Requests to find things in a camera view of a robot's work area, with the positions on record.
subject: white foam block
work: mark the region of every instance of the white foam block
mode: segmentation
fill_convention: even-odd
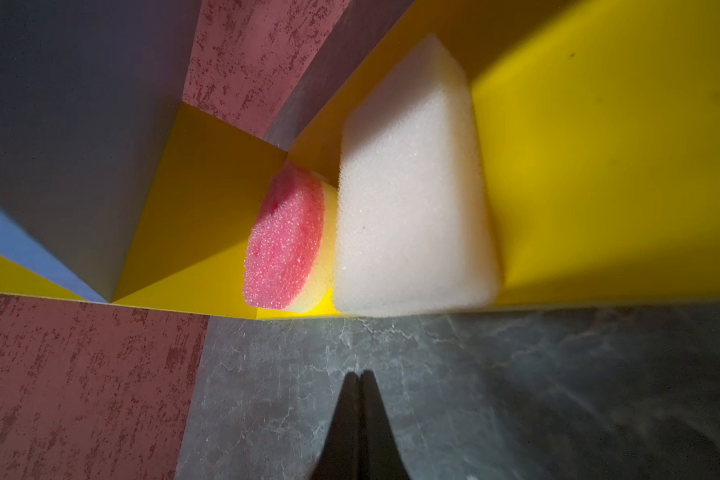
[[[499,278],[466,76],[433,35],[344,125],[341,312],[396,316],[489,304]]]

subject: gray tabletop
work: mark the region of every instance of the gray tabletop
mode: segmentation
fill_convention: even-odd
[[[212,318],[176,478],[307,478],[365,369],[413,479],[720,478],[720,305]]]

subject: pink sponge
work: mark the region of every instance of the pink sponge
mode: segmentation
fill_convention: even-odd
[[[250,306],[309,312],[333,283],[336,189],[291,163],[253,225],[242,296]]]

